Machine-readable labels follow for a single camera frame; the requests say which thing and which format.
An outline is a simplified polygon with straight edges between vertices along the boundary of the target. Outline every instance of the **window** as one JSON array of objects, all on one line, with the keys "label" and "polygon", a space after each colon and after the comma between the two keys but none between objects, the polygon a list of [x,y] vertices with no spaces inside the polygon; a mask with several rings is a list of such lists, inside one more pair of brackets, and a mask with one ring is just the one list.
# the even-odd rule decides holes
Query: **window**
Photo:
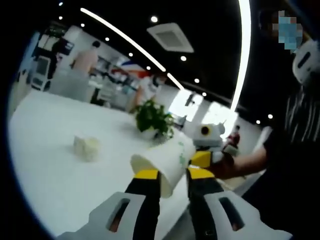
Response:
[{"label": "window", "polygon": [[237,121],[238,113],[231,111],[226,106],[223,106],[217,102],[211,103],[208,111],[206,112],[202,124],[219,124],[223,123],[225,127],[224,134],[221,135],[222,139],[227,138]]},{"label": "window", "polygon": [[187,115],[186,120],[192,122],[204,97],[199,94],[195,94],[192,99],[194,103],[191,102],[189,106],[185,106],[191,94],[192,92],[190,90],[180,90],[171,103],[169,112],[179,117]]}]

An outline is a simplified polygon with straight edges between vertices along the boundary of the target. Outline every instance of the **ceiling vent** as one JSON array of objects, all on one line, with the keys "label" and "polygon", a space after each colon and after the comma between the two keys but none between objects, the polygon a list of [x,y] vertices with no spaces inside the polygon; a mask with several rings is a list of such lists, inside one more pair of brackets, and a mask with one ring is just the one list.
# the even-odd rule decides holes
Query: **ceiling vent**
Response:
[{"label": "ceiling vent", "polygon": [[147,32],[167,51],[193,53],[190,42],[176,23],[149,27]]}]

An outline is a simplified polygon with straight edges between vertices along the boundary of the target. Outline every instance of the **white paper cup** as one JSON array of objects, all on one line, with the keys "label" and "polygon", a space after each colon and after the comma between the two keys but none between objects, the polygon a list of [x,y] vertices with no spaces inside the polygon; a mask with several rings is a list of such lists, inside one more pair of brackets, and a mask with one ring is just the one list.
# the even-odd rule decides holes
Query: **white paper cup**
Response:
[{"label": "white paper cup", "polygon": [[157,169],[161,173],[161,196],[169,198],[195,153],[192,140],[183,133],[176,132],[165,143],[132,155],[131,167],[135,174],[141,170]]}]

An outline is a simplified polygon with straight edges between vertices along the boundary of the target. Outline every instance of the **black ceiling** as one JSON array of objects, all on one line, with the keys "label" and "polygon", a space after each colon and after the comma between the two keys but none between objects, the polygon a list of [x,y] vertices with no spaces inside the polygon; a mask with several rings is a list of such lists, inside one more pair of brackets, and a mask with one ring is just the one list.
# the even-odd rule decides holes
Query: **black ceiling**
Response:
[{"label": "black ceiling", "polygon": [[[251,48],[246,78],[240,96],[240,116],[255,122],[268,123],[268,114],[275,114],[279,101],[287,90],[294,87],[292,57],[284,47],[261,35],[258,27],[259,10],[264,7],[280,8],[277,0],[251,0]],[[214,0],[184,3],[156,1],[85,1],[75,3],[64,1],[58,8],[58,16],[63,16],[66,25],[85,23],[84,31],[104,41],[124,55],[133,53],[132,60],[141,67],[151,66],[157,70],[142,53],[103,24],[80,12],[80,7],[104,18],[123,31],[155,59],[187,89],[207,94],[209,101],[218,101],[230,106],[237,84],[241,57],[241,16],[239,0]],[[164,50],[146,31],[155,23],[177,23],[194,53],[170,52]]]}]

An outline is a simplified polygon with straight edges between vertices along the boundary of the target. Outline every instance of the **potted plant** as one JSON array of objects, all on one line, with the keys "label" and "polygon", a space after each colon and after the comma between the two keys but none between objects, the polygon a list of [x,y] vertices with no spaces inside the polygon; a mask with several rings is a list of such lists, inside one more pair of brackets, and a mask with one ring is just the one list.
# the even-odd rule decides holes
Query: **potted plant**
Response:
[{"label": "potted plant", "polygon": [[172,138],[173,117],[165,113],[163,105],[148,100],[135,108],[136,126],[146,139]]}]

